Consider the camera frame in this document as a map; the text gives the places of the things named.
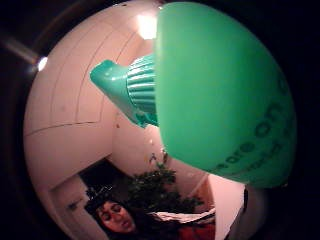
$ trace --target dark hair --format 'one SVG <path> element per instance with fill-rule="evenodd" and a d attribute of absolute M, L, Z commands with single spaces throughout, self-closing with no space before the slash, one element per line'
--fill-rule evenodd
<path fill-rule="evenodd" d="M 111 240 L 178 239 L 178 230 L 181 226 L 178 221 L 161 221 L 161 219 L 151 216 L 140 209 L 130 209 L 112 196 L 110 187 L 103 187 L 99 192 L 89 188 L 87 195 L 90 200 L 85 205 L 85 210 L 93 217 Z M 106 201 L 116 202 L 123 206 L 134 219 L 138 232 L 132 234 L 115 233 L 105 227 L 96 210 Z"/>

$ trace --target white wall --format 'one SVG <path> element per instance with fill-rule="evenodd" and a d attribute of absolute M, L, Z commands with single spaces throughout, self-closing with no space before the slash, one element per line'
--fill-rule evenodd
<path fill-rule="evenodd" d="M 228 234 L 239 209 L 243 205 L 244 184 L 213 174 L 208 177 L 216 208 L 216 240 Z"/>
<path fill-rule="evenodd" d="M 111 154 L 115 130 L 116 108 L 89 81 L 90 70 L 106 59 L 127 65 L 152 47 L 138 34 L 137 15 L 154 15 L 159 4 L 126 4 L 98 12 L 66 34 L 50 52 L 28 97 L 24 148 L 29 175 L 44 207 L 69 235 L 72 223 L 61 221 L 52 190 Z"/>
<path fill-rule="evenodd" d="M 69 235 L 77 240 L 107 240 L 108 237 L 95 220 L 84 209 L 88 197 L 87 186 L 78 175 L 74 175 L 50 191 L 59 221 L 69 230 Z M 75 208 L 68 205 L 76 203 Z"/>

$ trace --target woman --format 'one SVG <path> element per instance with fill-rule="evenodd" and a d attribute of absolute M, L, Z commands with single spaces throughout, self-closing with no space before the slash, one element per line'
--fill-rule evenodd
<path fill-rule="evenodd" d="M 129 209 L 115 200 L 110 188 L 100 192 L 90 189 L 86 211 L 97 221 L 111 240 L 212 240 L 215 225 L 192 221 L 163 221 L 156 214 Z"/>

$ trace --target eye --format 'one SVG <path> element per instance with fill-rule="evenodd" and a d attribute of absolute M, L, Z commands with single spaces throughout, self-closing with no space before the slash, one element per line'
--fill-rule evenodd
<path fill-rule="evenodd" d="M 109 213 L 103 213 L 103 214 L 101 215 L 101 219 L 102 219 L 103 221 L 109 221 L 109 220 L 111 219 L 111 216 L 110 216 Z"/>
<path fill-rule="evenodd" d="M 112 211 L 114 212 L 120 212 L 121 211 L 121 206 L 119 204 L 114 204 L 112 207 L 111 207 Z"/>

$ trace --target ceiling light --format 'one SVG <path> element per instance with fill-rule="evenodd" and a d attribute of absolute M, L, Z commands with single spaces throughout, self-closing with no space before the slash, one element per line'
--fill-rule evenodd
<path fill-rule="evenodd" d="M 46 66 L 48 62 L 48 58 L 47 57 L 42 57 L 40 58 L 39 62 L 38 62 L 38 71 L 42 71 L 44 69 L 44 67 Z"/>

